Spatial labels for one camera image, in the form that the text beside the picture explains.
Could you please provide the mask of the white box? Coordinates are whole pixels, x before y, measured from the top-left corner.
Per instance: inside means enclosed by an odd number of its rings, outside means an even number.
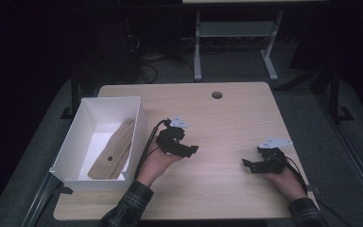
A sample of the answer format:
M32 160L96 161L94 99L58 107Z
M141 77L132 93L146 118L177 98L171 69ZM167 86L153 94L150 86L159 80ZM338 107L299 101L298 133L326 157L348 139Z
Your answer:
M126 121L134 123L134 130L130 154L120 176L92 179L89 170L110 137ZM139 96L83 98L50 172L74 191L125 190L134 179L146 134L147 120Z

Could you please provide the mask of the aluminium rail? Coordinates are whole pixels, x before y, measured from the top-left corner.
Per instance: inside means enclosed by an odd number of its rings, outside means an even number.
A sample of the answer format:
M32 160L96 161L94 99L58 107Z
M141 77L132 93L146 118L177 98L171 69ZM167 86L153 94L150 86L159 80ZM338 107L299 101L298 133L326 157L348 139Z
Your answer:
M328 104L325 98L322 96L315 96L315 99L320 105L320 108L323 114L325 115L328 124L331 126L331 128L337 135L340 144L343 146L345 152L349 156L349 160L354 168L354 172L356 173L359 181L363 186L363 161L360 159L357 150L355 149L353 143L349 139L349 136L346 133L346 131L342 128L341 123L332 117L332 114L329 111Z
M21 227L35 227L44 207L60 184L61 182L50 172L45 175L41 186L37 190L32 203L26 212Z

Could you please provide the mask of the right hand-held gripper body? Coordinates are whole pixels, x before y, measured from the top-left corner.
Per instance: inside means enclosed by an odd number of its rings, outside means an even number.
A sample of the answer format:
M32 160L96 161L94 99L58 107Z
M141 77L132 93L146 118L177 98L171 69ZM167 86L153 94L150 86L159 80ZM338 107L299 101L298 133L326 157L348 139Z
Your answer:
M265 142L258 146L258 152L264 161L260 164L260 173L281 173L286 166L285 154L280 147L290 146L291 140L269 137Z

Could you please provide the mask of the person's right hand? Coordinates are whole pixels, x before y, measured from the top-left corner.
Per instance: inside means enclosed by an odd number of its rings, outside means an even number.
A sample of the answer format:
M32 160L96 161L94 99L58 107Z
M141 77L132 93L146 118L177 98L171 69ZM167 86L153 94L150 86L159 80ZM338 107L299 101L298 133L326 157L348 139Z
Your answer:
M281 173L266 173L265 177L274 183L278 190L289 200L306 198L307 194L294 173L285 168Z

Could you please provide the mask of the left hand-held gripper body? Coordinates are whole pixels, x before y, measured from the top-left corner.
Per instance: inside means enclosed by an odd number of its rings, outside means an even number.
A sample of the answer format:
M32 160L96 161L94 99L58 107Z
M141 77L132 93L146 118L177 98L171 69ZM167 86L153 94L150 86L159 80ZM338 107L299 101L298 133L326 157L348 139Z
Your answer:
M157 145L164 153L178 155L180 150L180 141L184 138L184 130L182 128L173 127L171 120L167 118L164 121L165 130L160 131L156 138Z

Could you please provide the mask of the black metal stand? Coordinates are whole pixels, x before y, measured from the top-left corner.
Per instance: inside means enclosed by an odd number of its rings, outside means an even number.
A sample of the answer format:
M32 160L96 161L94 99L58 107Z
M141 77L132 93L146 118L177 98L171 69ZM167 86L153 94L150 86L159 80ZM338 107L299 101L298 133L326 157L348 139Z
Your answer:
M351 115L347 107L341 107L339 101L339 73L335 63L328 64L329 71L329 114L332 120L339 124L341 121L353 121L354 117Z
M66 107L60 116L60 119L69 119L69 120L73 120L77 110L78 110L78 106L80 103L80 98L79 98L79 80L78 80L78 75L79 75L79 70L81 69L81 64L77 63L73 66L73 71L70 77L70 85L71 85L71 106L70 107Z

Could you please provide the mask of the white metal desk frame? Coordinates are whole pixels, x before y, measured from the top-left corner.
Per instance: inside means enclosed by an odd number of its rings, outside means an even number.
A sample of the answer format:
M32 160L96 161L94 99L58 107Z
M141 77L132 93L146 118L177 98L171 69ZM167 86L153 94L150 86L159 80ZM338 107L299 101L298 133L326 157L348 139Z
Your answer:
M271 60L271 51L278 35L285 11L290 7L311 6L328 0L181 0L184 7L196 8L194 80L202 80L201 46L203 38L266 38L268 44L260 50L268 77L277 81L278 74ZM238 12L244 19L203 19L205 10Z

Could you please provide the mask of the person's left hand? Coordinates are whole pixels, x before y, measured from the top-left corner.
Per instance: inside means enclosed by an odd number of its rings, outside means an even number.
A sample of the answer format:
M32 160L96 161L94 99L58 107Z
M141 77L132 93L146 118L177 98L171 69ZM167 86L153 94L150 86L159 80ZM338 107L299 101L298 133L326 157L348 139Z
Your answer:
M136 181L147 187L153 183L175 162L181 160L180 156L164 153L158 144L153 141Z

